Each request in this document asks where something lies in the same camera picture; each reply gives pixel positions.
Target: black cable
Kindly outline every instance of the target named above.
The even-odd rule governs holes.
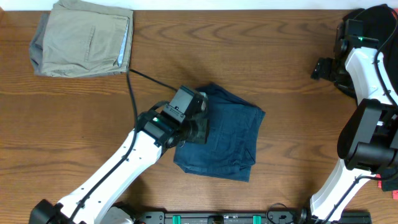
[[[373,64],[374,64],[374,68],[376,69],[377,78],[378,78],[379,81],[380,81],[380,84],[381,84],[381,87],[382,87],[382,89],[383,89],[383,91],[384,91],[384,94],[387,96],[387,98],[389,99],[389,101],[391,102],[392,105],[398,106],[397,103],[395,102],[395,100],[394,100],[394,99],[392,98],[392,96],[390,95],[390,91],[387,89],[387,86],[386,86],[386,84],[384,83],[384,80],[383,80],[382,77],[381,77],[380,69],[379,69],[379,60],[377,59],[377,57],[379,56],[381,50],[382,50],[382,49],[392,40],[392,38],[396,35],[396,31],[397,31],[397,28],[398,28],[398,14],[397,14],[397,12],[396,12],[395,10],[391,9],[390,7],[386,6],[386,5],[373,6],[373,7],[370,7],[370,8],[368,8],[368,9],[365,9],[365,10],[363,10],[362,12],[360,12],[358,15],[356,15],[356,16],[354,17],[354,19],[356,19],[358,16],[360,16],[363,12],[366,12],[366,11],[368,11],[368,10],[370,10],[370,9],[375,8],[375,7],[386,7],[386,8],[388,8],[388,9],[393,13],[393,15],[395,15],[395,18],[396,18],[396,26],[395,26],[394,30],[392,31],[391,35],[388,37],[388,39],[387,39],[386,41],[384,41],[384,43],[383,43],[383,44],[379,47],[379,49],[377,50],[376,54],[374,55]]]
[[[287,208],[286,207],[286,205],[284,205],[284,204],[282,204],[282,203],[275,203],[275,204],[273,204],[273,205],[271,205],[269,208],[268,208],[268,210],[267,210],[267,212],[266,212],[266,218],[267,218],[267,220],[269,221],[269,222],[271,222],[272,224],[276,224],[274,221],[272,221],[270,218],[269,218],[269,216],[268,216],[268,214],[269,214],[269,210],[271,210],[273,207],[275,207],[276,205],[280,205],[280,206],[283,206],[283,207],[285,207],[285,208]],[[292,213],[292,212],[290,212],[290,211],[288,211],[290,214],[292,214],[292,216],[293,216],[293,221],[292,222],[290,222],[290,223],[286,223],[286,224],[293,224],[293,222],[294,222],[294,216],[295,216],[295,214],[294,213]]]
[[[397,177],[398,177],[398,171],[394,175],[392,175],[390,177],[384,177],[384,178],[383,177],[381,177],[381,178],[370,177],[370,176],[359,176],[359,177],[355,178],[354,182],[351,184],[351,186],[348,188],[348,190],[344,193],[344,195],[340,198],[340,200],[337,202],[337,204],[333,207],[333,209],[331,210],[329,215],[324,219],[322,224],[326,224],[328,222],[330,217],[334,214],[334,212],[341,205],[341,203],[343,203],[344,199],[354,189],[355,185],[358,184],[361,179],[369,179],[369,180],[377,180],[377,181],[391,181],[391,180],[395,180]]]
[[[131,87],[130,78],[129,78],[129,71],[127,71],[127,73],[126,73],[126,79],[127,79],[127,85],[129,87],[129,93],[130,93],[130,98],[131,98],[131,103],[132,103],[132,110],[134,112],[134,127],[133,128],[135,128],[137,120],[138,120],[137,105],[136,105],[136,101],[134,99],[134,94],[132,92],[132,87]],[[85,205],[85,202],[87,201],[87,199],[89,199],[90,195],[129,157],[129,155],[134,147],[134,144],[136,142],[136,138],[137,138],[137,132],[135,131],[134,135],[132,137],[131,145],[130,145],[129,149],[127,150],[127,152],[125,153],[125,155],[122,156],[121,160],[111,170],[109,170],[108,173],[106,173],[94,185],[94,187],[92,187],[90,189],[90,191],[88,191],[87,194],[79,201],[79,204],[76,206],[76,209],[73,211],[72,215],[69,218],[69,223],[73,223],[73,219],[76,217],[79,210]]]
[[[169,89],[171,89],[171,90],[173,90],[173,91],[178,91],[178,89],[176,89],[176,88],[174,88],[174,87],[172,87],[172,86],[170,86],[170,85],[168,85],[168,84],[164,84],[164,83],[162,83],[162,82],[160,82],[160,81],[157,81],[156,79],[151,78],[151,77],[149,77],[149,76],[147,76],[147,75],[145,75],[145,74],[143,74],[143,73],[141,73],[141,72],[138,72],[138,71],[136,71],[136,70],[134,70],[134,69],[131,69],[131,68],[130,68],[130,71],[131,71],[131,72],[134,72],[134,73],[136,73],[136,74],[138,74],[138,75],[140,75],[140,76],[142,76],[142,77],[144,77],[144,78],[147,78],[147,79],[149,79],[149,80],[151,80],[151,81],[153,81],[153,82],[156,82],[157,84],[160,84],[160,85],[162,85],[162,86],[164,86],[164,87],[167,87],[167,88],[169,88]]]

